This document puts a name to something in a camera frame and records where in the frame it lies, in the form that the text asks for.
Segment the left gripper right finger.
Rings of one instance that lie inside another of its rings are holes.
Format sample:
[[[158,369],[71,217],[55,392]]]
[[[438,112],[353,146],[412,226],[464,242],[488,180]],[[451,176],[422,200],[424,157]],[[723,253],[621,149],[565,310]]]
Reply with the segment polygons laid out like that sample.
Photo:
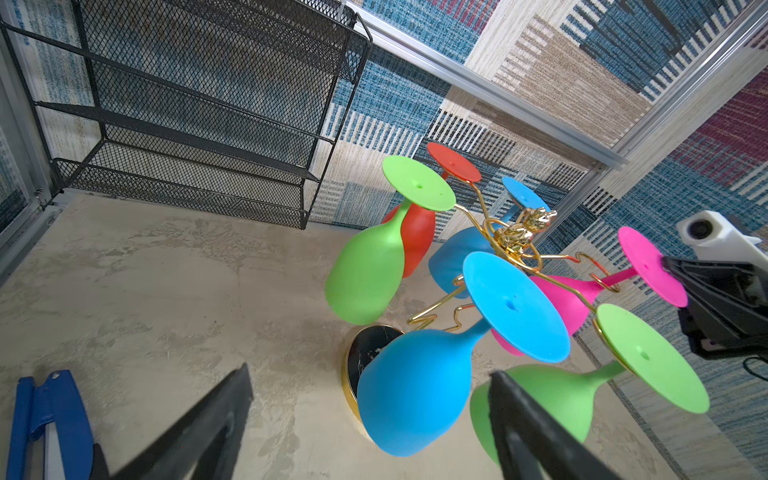
[[[505,479],[616,479],[508,374],[490,375],[489,418]]]

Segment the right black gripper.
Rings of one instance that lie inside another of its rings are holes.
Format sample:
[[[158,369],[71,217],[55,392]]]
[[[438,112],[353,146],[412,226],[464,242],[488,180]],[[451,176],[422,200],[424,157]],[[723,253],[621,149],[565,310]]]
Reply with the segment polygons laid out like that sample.
[[[665,256],[664,270],[684,287],[678,310],[692,353],[705,360],[767,358],[767,271],[746,262]]]

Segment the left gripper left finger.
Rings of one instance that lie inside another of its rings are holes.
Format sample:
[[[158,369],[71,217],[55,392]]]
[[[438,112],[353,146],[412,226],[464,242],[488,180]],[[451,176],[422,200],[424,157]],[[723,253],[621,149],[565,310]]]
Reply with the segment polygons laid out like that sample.
[[[253,390],[248,365],[229,373],[205,397],[119,472],[93,448],[92,479],[231,479]]]

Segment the magenta plastic wine glass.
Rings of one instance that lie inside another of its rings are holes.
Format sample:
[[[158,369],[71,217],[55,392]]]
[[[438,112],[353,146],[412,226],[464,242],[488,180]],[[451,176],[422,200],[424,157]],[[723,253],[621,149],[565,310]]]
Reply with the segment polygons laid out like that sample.
[[[619,283],[634,277],[642,278],[667,303],[677,308],[688,305],[684,286],[665,271],[663,254],[650,240],[628,226],[619,229],[618,240],[630,263],[623,271],[603,278],[594,275],[590,281],[561,276],[530,277],[555,307],[569,335],[574,335],[595,311],[594,302],[602,292],[617,292]]]

